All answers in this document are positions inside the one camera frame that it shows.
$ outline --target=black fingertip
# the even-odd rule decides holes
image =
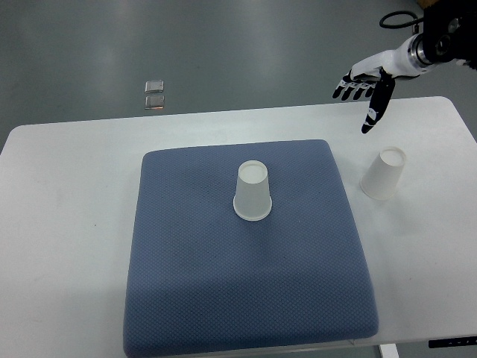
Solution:
[[[344,91],[343,97],[341,97],[341,100],[346,101],[350,97],[350,94],[351,94],[352,91],[353,91],[352,87],[350,87],[346,91]]]
[[[364,97],[370,97],[374,92],[374,88],[370,87],[367,89],[366,93],[364,94]]]
[[[339,87],[339,88],[335,89],[335,91],[333,93],[333,98],[338,98],[340,96],[342,90],[343,90],[343,87]]]
[[[364,123],[363,126],[361,127],[361,133],[366,134],[367,132],[371,130],[372,127],[373,127],[372,125],[367,125],[366,123]]]
[[[353,99],[356,100],[356,99],[359,99],[361,97],[361,94],[363,93],[364,91],[364,88],[360,88],[358,89],[356,92],[355,92],[355,95],[353,96]]]

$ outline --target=paper cup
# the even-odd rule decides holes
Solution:
[[[396,192],[397,182],[405,164],[404,152],[396,147],[387,147],[379,152],[371,167],[361,178],[363,192],[378,200],[386,200]]]
[[[271,211],[267,167],[258,160],[249,160],[238,168],[233,209],[249,222],[262,220]]]

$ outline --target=white paper cup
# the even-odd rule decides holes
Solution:
[[[361,178],[363,192],[378,200],[386,200],[393,196],[404,168],[405,159],[404,152],[399,148],[387,147],[381,150]]]
[[[271,210],[267,167],[258,160],[248,160],[238,168],[233,209],[249,222],[266,217]]]

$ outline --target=white table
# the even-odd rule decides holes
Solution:
[[[0,347],[5,357],[123,357],[139,172],[149,151],[325,139],[355,216],[379,312],[378,345],[477,334],[477,145],[445,98],[28,125],[0,155]],[[359,178],[385,146],[407,154],[399,191]]]

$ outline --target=robotic hand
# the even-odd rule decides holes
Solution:
[[[343,93],[343,101],[350,97],[354,89],[353,99],[360,98],[365,90],[366,97],[372,95],[361,132],[367,133],[382,118],[393,94],[396,78],[416,78],[436,67],[423,53],[422,38],[422,34],[414,35],[395,50],[384,51],[358,62],[336,87],[333,98]]]
[[[412,79],[432,71],[440,63],[455,58],[459,64],[477,67],[477,1],[437,0],[424,8],[424,17],[418,19],[409,11],[397,11],[383,17],[383,28],[414,26],[413,36],[399,48],[388,50],[356,63],[343,77],[333,93],[346,101],[371,96],[362,133],[370,131],[383,117],[391,99],[396,79]],[[401,25],[385,25],[391,16],[407,14],[414,21]],[[417,24],[424,21],[424,32],[418,34]]]

